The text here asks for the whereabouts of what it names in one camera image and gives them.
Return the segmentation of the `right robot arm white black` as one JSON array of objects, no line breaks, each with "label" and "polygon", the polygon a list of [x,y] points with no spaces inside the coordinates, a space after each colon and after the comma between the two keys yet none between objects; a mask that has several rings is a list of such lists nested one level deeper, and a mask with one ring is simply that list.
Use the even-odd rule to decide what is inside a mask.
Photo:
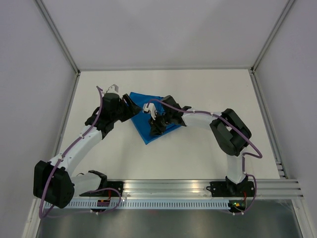
[{"label": "right robot arm white black", "polygon": [[190,106],[180,107],[168,95],[162,100],[151,99],[144,104],[143,111],[151,115],[151,136],[163,135],[171,124],[211,130],[220,149],[227,155],[227,192],[237,196],[244,190],[247,176],[243,170],[242,151],[249,145],[252,134],[232,109],[216,114],[195,110]]}]

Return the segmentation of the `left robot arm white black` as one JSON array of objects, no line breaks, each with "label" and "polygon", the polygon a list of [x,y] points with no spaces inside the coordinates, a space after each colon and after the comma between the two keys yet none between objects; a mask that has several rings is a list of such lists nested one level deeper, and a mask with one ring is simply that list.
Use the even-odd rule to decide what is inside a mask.
[{"label": "left robot arm white black", "polygon": [[114,128],[142,109],[124,94],[105,93],[101,104],[85,121],[78,138],[48,162],[39,161],[34,168],[33,195],[58,208],[66,207],[74,196],[104,196],[108,191],[107,176],[96,170],[74,177],[72,174],[90,150]]}]

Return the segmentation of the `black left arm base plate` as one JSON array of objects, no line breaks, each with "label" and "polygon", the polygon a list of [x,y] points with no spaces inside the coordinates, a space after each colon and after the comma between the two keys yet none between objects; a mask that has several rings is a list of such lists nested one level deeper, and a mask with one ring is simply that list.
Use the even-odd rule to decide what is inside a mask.
[{"label": "black left arm base plate", "polygon": [[117,192],[122,195],[123,193],[123,181],[107,181],[106,183],[103,183],[99,185],[97,188],[97,192],[85,192],[80,194],[80,197],[119,197]]}]

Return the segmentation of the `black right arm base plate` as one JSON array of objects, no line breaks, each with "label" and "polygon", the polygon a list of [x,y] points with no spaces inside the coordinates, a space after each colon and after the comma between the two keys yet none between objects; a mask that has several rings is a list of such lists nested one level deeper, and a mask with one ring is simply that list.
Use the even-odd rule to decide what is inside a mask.
[{"label": "black right arm base plate", "polygon": [[234,184],[228,181],[211,181],[206,190],[212,197],[253,197],[255,195],[255,185],[252,181]]}]

